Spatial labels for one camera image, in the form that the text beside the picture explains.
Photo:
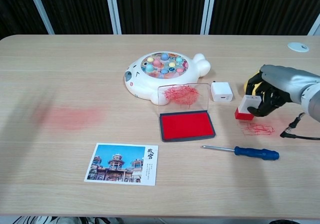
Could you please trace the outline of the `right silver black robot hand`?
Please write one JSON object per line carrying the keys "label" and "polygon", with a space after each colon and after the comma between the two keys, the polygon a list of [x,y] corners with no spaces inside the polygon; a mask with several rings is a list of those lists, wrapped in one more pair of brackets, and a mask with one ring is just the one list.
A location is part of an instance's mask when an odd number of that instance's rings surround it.
{"label": "right silver black robot hand", "polygon": [[261,97],[258,108],[247,110],[256,117],[269,115],[286,103],[299,104],[303,112],[320,120],[320,76],[292,67],[263,65],[245,85],[246,95]]}

